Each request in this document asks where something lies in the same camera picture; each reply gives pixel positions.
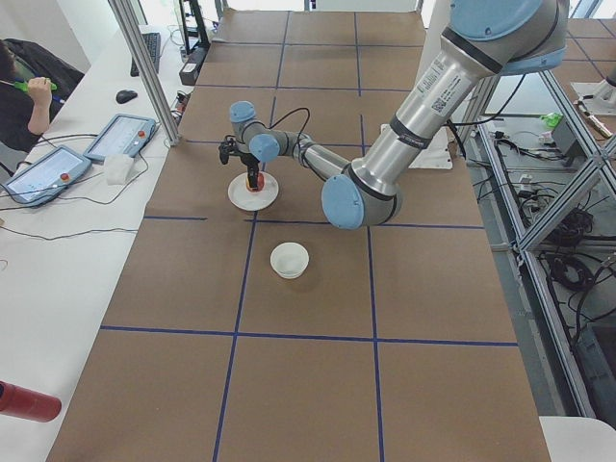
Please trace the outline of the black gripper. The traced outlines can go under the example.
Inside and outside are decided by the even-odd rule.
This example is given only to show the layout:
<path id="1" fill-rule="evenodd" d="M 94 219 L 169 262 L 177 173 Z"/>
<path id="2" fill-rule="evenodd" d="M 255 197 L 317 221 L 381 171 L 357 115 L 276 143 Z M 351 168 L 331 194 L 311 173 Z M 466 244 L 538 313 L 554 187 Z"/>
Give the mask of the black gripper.
<path id="1" fill-rule="evenodd" d="M 241 161 L 246 166 L 246 187 L 251 192 L 257 191 L 257 173 L 259 172 L 260 161 L 251 153 L 242 153 Z"/>

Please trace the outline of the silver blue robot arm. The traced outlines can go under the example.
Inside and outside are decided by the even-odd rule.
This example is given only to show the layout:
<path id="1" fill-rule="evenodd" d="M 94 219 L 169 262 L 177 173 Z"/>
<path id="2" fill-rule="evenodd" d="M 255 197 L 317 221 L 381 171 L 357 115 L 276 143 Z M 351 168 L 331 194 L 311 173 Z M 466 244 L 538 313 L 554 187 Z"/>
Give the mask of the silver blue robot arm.
<path id="1" fill-rule="evenodd" d="M 401 208 L 401 174 L 481 80 L 560 65 L 569 8 L 567 1 L 450 2 L 439 53 L 363 157 L 348 161 L 303 132 L 268 128 L 250 102 L 238 101 L 219 158 L 226 164 L 239 157 L 250 188 L 261 164 L 293 158 L 323 180 L 321 206 L 332 225 L 354 230 L 384 223 Z"/>

